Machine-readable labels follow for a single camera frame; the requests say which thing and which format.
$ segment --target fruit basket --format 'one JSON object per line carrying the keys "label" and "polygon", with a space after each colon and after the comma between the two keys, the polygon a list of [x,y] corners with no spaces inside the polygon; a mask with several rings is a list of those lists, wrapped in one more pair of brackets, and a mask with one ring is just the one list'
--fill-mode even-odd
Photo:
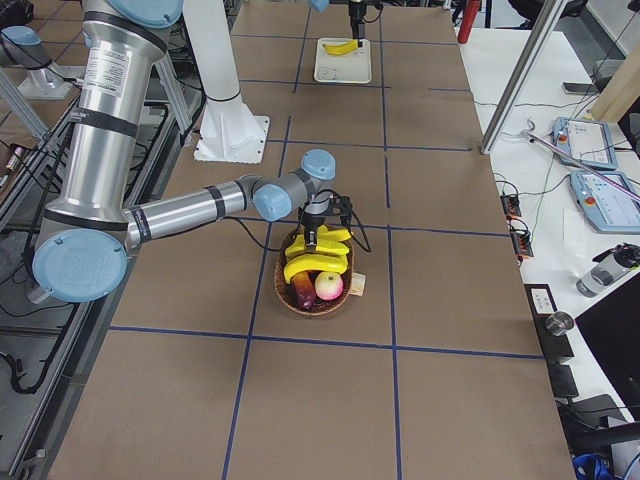
{"label": "fruit basket", "polygon": [[298,307],[296,302],[296,295],[292,288],[292,285],[286,283],[284,277],[284,267],[287,264],[285,250],[293,244],[295,238],[296,231],[293,230],[292,232],[289,232],[289,234],[282,242],[280,252],[278,253],[278,259],[276,260],[276,267],[274,272],[276,295],[289,310],[306,317],[319,317],[322,315],[327,315],[331,312],[335,312],[345,303],[347,297],[349,296],[349,290],[351,289],[351,276],[353,274],[353,246],[351,240],[346,240],[343,242],[349,247],[349,253],[347,253],[347,270],[341,275],[343,282],[342,293],[334,300],[321,300],[320,298],[318,298],[316,300],[316,303],[307,310]]}

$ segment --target banana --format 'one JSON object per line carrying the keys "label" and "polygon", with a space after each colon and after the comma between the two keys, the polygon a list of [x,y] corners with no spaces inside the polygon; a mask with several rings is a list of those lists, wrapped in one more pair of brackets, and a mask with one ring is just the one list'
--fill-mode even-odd
{"label": "banana", "polygon": [[340,255],[332,257],[319,253],[305,253],[292,258],[284,266],[284,281],[291,282],[291,277],[305,270],[321,270],[323,272],[344,273],[347,271],[347,257]]}
{"label": "banana", "polygon": [[333,240],[336,242],[344,242],[351,238],[351,233],[346,228],[336,228],[335,230],[329,230],[326,225],[320,225],[318,227],[318,238],[324,240]]}
{"label": "banana", "polygon": [[[292,257],[296,257],[304,253],[304,235],[296,235],[295,241],[289,248],[284,251],[287,260]],[[318,237],[318,244],[316,245],[316,253],[325,253],[327,255],[346,255],[349,253],[349,247],[344,243],[336,242],[335,240],[328,240],[322,236]]]}
{"label": "banana", "polygon": [[341,43],[340,45],[328,45],[323,43],[322,48],[324,48],[325,52],[329,55],[346,55],[347,53],[351,53],[358,49],[358,41],[349,40],[348,42]]}

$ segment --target metal cup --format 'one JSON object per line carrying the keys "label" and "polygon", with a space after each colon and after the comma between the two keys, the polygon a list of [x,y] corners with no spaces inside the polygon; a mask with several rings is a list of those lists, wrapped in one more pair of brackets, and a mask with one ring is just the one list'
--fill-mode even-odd
{"label": "metal cup", "polygon": [[544,321],[544,328],[547,329],[551,335],[559,337],[564,335],[568,330],[571,330],[575,326],[576,322],[571,315],[565,312],[556,312],[549,315]]}

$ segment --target white tray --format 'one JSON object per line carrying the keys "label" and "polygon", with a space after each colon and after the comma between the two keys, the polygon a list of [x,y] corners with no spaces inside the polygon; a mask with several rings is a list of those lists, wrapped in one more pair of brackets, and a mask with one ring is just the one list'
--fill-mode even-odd
{"label": "white tray", "polygon": [[323,44],[340,45],[351,38],[320,38],[316,46],[316,68],[313,78],[320,83],[369,83],[371,81],[371,45],[362,40],[362,47],[346,55],[329,55]]}

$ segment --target light blue cap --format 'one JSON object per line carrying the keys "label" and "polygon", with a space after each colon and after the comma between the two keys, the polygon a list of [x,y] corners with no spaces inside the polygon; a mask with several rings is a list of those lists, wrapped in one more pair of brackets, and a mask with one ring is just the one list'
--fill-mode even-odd
{"label": "light blue cap", "polygon": [[146,28],[167,28],[180,18],[183,0],[107,0],[120,15]]}
{"label": "light blue cap", "polygon": [[22,25],[16,25],[13,27],[7,27],[2,30],[2,35],[7,37],[12,43],[16,45],[30,46],[40,45],[42,40],[36,32],[29,27]]}
{"label": "light blue cap", "polygon": [[253,204],[260,216],[268,222],[275,222],[286,217],[293,208],[289,194],[283,188],[272,183],[258,189],[253,195]]}
{"label": "light blue cap", "polygon": [[302,157],[302,169],[320,180],[333,180],[336,177],[336,159],[326,150],[314,148]]}
{"label": "light blue cap", "polygon": [[318,12],[324,12],[329,6],[329,0],[309,0],[309,5]]}
{"label": "light blue cap", "polygon": [[49,294],[67,302],[88,302],[115,289],[127,269],[124,246],[89,229],[65,230],[36,251],[33,274]]}

